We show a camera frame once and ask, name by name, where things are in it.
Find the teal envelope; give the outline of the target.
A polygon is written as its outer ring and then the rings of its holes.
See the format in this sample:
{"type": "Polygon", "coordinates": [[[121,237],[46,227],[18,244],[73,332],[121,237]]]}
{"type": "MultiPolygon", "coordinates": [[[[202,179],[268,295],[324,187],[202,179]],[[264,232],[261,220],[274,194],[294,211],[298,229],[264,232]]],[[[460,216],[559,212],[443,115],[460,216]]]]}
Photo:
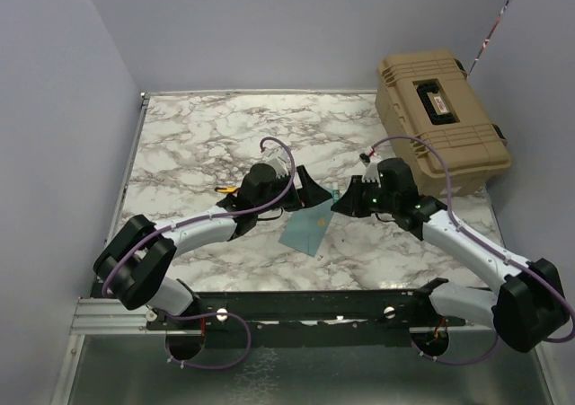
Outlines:
{"type": "Polygon", "coordinates": [[[332,199],[293,213],[279,237],[279,242],[292,250],[314,257],[332,220],[331,207],[332,199]]]}

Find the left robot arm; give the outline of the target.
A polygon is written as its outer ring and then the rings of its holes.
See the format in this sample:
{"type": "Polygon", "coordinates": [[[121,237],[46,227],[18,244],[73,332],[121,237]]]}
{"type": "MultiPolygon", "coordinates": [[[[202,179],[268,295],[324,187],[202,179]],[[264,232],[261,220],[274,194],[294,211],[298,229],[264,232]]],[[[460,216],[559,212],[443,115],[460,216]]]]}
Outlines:
{"type": "Polygon", "coordinates": [[[200,308],[196,295],[181,280],[166,276],[173,259],[211,243],[229,242],[257,225],[270,210],[295,212],[331,199],[304,166],[290,173],[267,163],[255,164],[241,186],[195,218],[153,222],[131,217],[93,264],[102,295],[118,299],[128,310],[148,306],[167,314],[175,326],[192,326],[200,308]]]}

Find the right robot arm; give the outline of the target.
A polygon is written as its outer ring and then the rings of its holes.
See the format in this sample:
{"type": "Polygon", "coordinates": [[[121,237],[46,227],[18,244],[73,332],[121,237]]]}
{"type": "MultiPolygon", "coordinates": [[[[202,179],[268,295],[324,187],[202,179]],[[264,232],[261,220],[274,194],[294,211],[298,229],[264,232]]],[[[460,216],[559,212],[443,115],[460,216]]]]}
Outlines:
{"type": "Polygon", "coordinates": [[[352,177],[332,212],[364,218],[387,214],[404,231],[440,248],[471,270],[486,289],[439,279],[412,304],[414,318],[432,325],[443,316],[494,329],[511,348],[527,352],[541,342],[558,342],[555,332],[568,323],[559,271],[541,258],[529,260],[476,232],[431,196],[422,196],[411,168],[400,158],[370,163],[352,177]]]}

